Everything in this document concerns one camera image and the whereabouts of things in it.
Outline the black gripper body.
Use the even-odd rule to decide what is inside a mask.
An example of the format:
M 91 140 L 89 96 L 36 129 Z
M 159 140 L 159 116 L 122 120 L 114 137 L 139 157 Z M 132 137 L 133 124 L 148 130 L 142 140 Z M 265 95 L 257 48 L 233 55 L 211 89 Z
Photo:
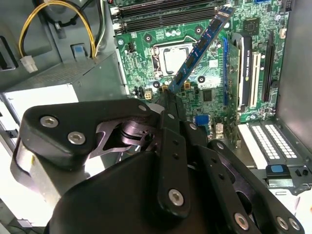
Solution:
M 156 206 L 154 153 L 140 153 L 67 191 L 47 234 L 227 234 L 217 199 L 201 171 L 188 169 L 191 212 L 167 217 Z

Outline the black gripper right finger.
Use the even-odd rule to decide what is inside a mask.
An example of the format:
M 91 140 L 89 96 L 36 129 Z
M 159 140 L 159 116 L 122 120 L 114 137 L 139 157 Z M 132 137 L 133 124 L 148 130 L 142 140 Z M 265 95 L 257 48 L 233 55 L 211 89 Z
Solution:
M 207 183 L 208 213 L 219 234 L 303 234 L 295 216 L 221 141 L 208 141 L 202 129 L 187 121 L 180 97 L 172 95 L 187 142 L 187 159 L 195 162 Z

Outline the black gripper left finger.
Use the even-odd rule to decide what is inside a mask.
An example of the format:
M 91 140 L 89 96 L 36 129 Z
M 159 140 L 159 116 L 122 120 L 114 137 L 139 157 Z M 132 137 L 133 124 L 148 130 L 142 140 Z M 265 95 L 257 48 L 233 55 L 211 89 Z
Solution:
M 22 117 L 17 154 L 26 151 L 55 168 L 76 171 L 90 158 L 141 146 L 159 158 L 158 207 L 168 215 L 187 216 L 187 123 L 181 98 L 170 91 L 155 104 L 128 98 L 35 106 Z

